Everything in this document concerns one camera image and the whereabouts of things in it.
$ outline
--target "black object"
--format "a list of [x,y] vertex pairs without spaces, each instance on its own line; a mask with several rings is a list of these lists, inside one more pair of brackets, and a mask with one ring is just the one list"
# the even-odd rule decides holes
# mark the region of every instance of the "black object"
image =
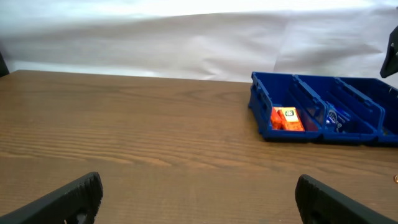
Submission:
[[397,224],[309,175],[298,179],[295,198],[304,224]]
[[398,26],[390,34],[388,41],[387,55],[384,59],[380,75],[383,78],[389,77],[398,72]]
[[92,224],[103,196],[97,172],[80,177],[20,209],[0,217],[1,224]]
[[9,74],[9,72],[8,72],[6,63],[4,62],[4,59],[0,53],[0,77],[3,77],[8,74]]

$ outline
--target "wrinkled white fabric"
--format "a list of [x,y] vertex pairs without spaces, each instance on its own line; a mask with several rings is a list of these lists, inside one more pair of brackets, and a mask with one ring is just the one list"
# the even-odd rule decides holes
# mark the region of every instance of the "wrinkled white fabric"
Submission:
[[[251,82],[252,71],[377,77],[396,0],[2,0],[18,69]],[[398,87],[398,74],[383,81]]]

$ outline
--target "bin compartment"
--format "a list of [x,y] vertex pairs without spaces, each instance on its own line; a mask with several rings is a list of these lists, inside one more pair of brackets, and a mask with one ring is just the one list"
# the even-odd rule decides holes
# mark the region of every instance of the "bin compartment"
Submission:
[[[249,107],[264,139],[308,141],[319,138],[326,115],[320,97],[296,76],[275,73],[252,73]],[[295,107],[305,131],[276,130],[271,125],[273,107]]]
[[377,130],[384,118],[384,109],[372,99],[337,77],[312,75],[297,75],[297,77],[325,102],[326,115],[330,116],[329,119],[335,119],[333,118],[335,111],[342,111],[349,117],[349,123],[352,125],[346,129],[344,126],[348,123],[337,122],[337,127],[342,127],[339,130],[328,128],[324,122],[322,126],[324,140],[359,144],[377,139]]
[[385,110],[377,127],[378,141],[398,144],[398,90],[376,78],[341,78]]

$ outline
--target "orange box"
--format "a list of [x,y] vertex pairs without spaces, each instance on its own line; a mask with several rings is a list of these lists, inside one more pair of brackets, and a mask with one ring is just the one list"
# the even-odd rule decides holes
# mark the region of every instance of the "orange box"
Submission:
[[274,130],[279,130],[282,126],[282,119],[280,118],[278,112],[276,112],[275,108],[272,108],[271,112],[271,125]]
[[296,108],[276,108],[282,120],[282,129],[288,131],[304,131],[299,114]]

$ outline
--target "wooden table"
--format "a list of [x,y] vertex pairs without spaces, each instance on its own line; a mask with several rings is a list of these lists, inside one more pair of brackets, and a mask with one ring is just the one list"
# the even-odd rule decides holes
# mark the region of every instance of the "wooden table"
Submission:
[[398,220],[398,150],[265,142],[250,83],[0,78],[0,215],[98,171],[101,223],[301,223],[309,174]]

